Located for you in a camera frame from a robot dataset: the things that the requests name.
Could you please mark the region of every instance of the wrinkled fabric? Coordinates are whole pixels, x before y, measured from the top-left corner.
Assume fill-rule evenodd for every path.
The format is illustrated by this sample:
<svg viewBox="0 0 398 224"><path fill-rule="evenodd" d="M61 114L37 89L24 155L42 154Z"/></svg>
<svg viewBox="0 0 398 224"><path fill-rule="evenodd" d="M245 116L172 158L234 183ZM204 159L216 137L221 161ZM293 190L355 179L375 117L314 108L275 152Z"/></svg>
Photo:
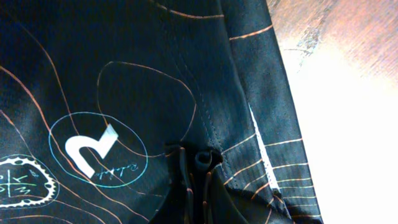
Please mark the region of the wrinkled fabric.
<svg viewBox="0 0 398 224"><path fill-rule="evenodd" d="M171 192L186 196L170 185L165 145L177 142L223 157L214 217L228 202L249 223L265 223L271 210L322 222L265 2L0 9L1 220L148 223Z"/></svg>

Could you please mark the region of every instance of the circular logo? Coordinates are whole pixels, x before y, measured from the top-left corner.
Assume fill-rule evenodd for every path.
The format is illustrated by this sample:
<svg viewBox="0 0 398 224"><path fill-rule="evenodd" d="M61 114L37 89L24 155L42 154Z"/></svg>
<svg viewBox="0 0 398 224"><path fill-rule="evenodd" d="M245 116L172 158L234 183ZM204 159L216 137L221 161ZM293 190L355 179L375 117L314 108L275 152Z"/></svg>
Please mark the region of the circular logo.
<svg viewBox="0 0 398 224"><path fill-rule="evenodd" d="M37 159L22 154L0 159L0 209L43 207L59 190L55 176Z"/></svg>
<svg viewBox="0 0 398 224"><path fill-rule="evenodd" d="M148 166L141 138L106 114L76 112L63 116L51 127L49 146L63 171L98 187L127 186L140 179Z"/></svg>

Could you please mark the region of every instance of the wooden table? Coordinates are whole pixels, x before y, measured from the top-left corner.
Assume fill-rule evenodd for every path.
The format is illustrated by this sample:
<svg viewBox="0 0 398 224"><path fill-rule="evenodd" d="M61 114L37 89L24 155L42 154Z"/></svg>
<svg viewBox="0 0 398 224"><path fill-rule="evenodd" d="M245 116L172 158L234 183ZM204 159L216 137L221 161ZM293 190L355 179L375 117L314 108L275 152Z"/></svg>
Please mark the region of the wooden table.
<svg viewBox="0 0 398 224"><path fill-rule="evenodd" d="M325 223L398 222L398 1L267 3Z"/></svg>

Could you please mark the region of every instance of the wood grain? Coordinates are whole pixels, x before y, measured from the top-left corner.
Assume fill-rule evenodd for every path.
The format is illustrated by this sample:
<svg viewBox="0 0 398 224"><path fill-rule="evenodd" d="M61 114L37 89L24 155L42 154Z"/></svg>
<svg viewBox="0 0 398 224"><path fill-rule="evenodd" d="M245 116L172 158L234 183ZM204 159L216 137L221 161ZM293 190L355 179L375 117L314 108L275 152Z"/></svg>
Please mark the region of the wood grain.
<svg viewBox="0 0 398 224"><path fill-rule="evenodd" d="M398 1L267 3L325 223L391 223Z"/></svg>

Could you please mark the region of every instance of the white chain ring graphic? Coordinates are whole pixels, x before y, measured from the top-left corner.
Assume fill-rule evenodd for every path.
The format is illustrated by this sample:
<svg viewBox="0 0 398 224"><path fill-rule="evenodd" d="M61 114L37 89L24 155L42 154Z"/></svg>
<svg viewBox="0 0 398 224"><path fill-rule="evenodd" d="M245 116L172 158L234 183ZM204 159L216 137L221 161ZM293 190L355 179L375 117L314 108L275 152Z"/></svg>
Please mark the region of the white chain ring graphic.
<svg viewBox="0 0 398 224"><path fill-rule="evenodd" d="M51 176L46 172L44 168L42 168L42 166L38 162L31 161L28 158L16 157L14 159L8 158L5 161L0 162L0 166L4 164L12 164L15 166L23 166L25 164L29 164L35 167L47 179L47 182L44 183L44 186L47 189L48 194L46 197L42 198L41 200L23 199L18 203L12 203L6 205L0 204L0 208L27 208L29 206L41 205L43 203L47 203L48 201L50 201L55 195L55 189L57 188L57 186L55 184L54 179L51 178Z"/></svg>

